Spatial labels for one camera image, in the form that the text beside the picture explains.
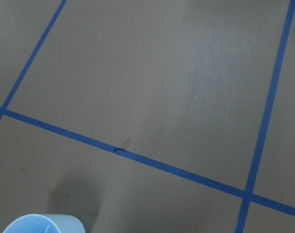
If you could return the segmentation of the light blue plastic cup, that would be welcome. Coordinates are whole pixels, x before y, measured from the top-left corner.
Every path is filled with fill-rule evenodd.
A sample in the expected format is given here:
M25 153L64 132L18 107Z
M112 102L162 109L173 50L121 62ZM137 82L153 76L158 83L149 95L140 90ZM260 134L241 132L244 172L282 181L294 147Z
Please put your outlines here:
M82 222L71 215L28 214L15 219L4 233L85 233Z

